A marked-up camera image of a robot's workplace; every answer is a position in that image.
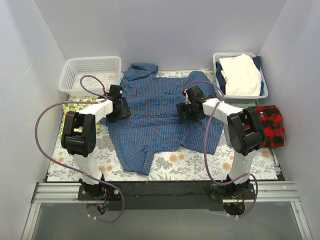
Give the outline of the blue checkered long sleeve shirt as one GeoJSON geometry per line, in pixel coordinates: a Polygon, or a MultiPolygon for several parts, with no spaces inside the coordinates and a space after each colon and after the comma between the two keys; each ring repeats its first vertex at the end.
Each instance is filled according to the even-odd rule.
{"type": "Polygon", "coordinates": [[[131,116],[101,124],[108,127],[117,158],[126,172],[149,175],[155,153],[174,152],[180,146],[203,152],[209,118],[180,123],[177,104],[186,97],[183,89],[198,86],[205,96],[215,97],[210,80],[202,71],[187,77],[158,77],[152,63],[133,63],[123,72],[120,86],[127,93],[131,116]]]}

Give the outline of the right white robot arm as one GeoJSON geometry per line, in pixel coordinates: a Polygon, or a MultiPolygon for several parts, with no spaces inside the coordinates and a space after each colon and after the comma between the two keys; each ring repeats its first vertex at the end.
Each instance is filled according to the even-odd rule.
{"type": "Polygon", "coordinates": [[[250,187],[251,166],[257,151],[266,141],[266,134],[253,107],[245,109],[225,103],[223,98],[205,96],[198,86],[183,90],[185,102],[177,104],[181,123],[185,119],[199,121],[209,116],[227,125],[234,150],[233,162],[225,181],[212,180],[210,191],[217,196],[237,199],[250,187]]]}

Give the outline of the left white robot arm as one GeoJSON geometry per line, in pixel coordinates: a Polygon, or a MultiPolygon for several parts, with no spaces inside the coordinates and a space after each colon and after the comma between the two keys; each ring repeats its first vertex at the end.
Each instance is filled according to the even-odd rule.
{"type": "Polygon", "coordinates": [[[65,115],[61,146],[74,156],[77,166],[82,171],[79,180],[84,191],[95,200],[103,199],[107,194],[106,187],[99,181],[104,175],[91,153],[96,147],[96,124],[106,118],[110,123],[131,115],[127,100],[122,96],[124,89],[111,85],[104,95],[107,100],[91,104],[83,110],[69,111],[65,115]]]}

